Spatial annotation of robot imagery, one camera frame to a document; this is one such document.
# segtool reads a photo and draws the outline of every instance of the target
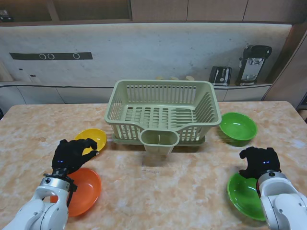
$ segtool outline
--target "green bowl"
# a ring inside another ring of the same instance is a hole
[[[257,135],[257,125],[249,117],[240,113],[227,113],[220,123],[222,132],[234,140],[251,140]]]
[[[256,182],[255,178],[245,179],[236,173],[228,181],[228,195],[231,202],[244,215],[265,221],[261,201],[256,190]]]

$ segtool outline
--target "orange plate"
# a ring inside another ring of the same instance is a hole
[[[69,217],[75,217],[89,210],[96,202],[101,192],[101,181],[99,175],[88,168],[80,168],[68,176],[78,186],[68,207]],[[57,196],[50,197],[51,203],[57,200]]]

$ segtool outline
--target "coffee machine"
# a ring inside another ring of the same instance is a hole
[[[247,45],[240,58],[239,76],[236,85],[253,85],[264,65],[265,60],[271,55],[272,47],[261,45]]]

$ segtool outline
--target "table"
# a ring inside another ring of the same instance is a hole
[[[198,149],[176,147],[160,165],[144,163],[143,146],[112,142],[104,121],[106,104],[16,105],[0,121],[0,228],[33,195],[51,172],[54,150],[95,127],[107,133],[103,151],[84,167],[95,170],[102,193],[85,214],[69,218],[67,230],[205,229],[267,230],[229,202],[226,185],[246,168],[239,152],[273,147],[281,169],[307,195],[307,125],[288,102],[221,102],[221,113],[252,117],[258,135],[244,147],[224,143],[212,128]]]

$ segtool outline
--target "utensil holder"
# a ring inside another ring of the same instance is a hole
[[[149,154],[167,155],[179,143],[179,135],[171,130],[145,129],[140,141]]]

